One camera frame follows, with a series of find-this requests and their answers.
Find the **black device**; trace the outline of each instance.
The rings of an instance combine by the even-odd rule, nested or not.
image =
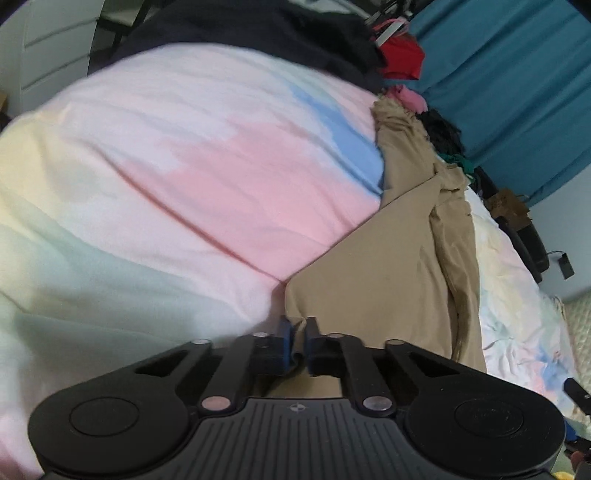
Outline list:
[[[589,394],[574,378],[568,378],[564,382],[564,393],[581,409],[591,416],[591,394]],[[574,452],[583,454],[583,462],[577,468],[577,480],[591,480],[591,442],[585,438],[575,435],[574,438],[567,438],[564,442],[565,454],[571,457]]]
[[[206,340],[62,390],[33,412],[52,480],[551,479],[564,442],[542,396],[400,340],[305,328],[343,398],[258,395],[293,370],[293,331]]]

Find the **ribbed black surface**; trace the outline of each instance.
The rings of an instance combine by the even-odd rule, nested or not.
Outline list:
[[[416,453],[392,420],[364,417],[348,400],[251,399],[234,416],[204,421],[174,459],[136,478],[451,480],[460,477]]]

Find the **blue curtain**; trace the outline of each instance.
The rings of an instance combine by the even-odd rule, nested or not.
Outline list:
[[[591,24],[566,0],[435,0],[405,82],[499,187],[539,202],[591,163]]]

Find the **red cloth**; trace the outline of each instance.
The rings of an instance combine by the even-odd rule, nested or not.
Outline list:
[[[382,69],[384,78],[419,79],[425,52],[412,35],[406,33],[398,37],[390,37],[379,49],[386,58],[386,67]]]

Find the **metal screw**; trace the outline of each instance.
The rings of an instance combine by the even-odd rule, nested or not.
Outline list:
[[[385,411],[392,406],[392,400],[386,397],[368,397],[363,401],[363,406],[368,410]]]
[[[232,405],[229,398],[215,395],[213,397],[204,398],[201,406],[209,411],[222,411]]]

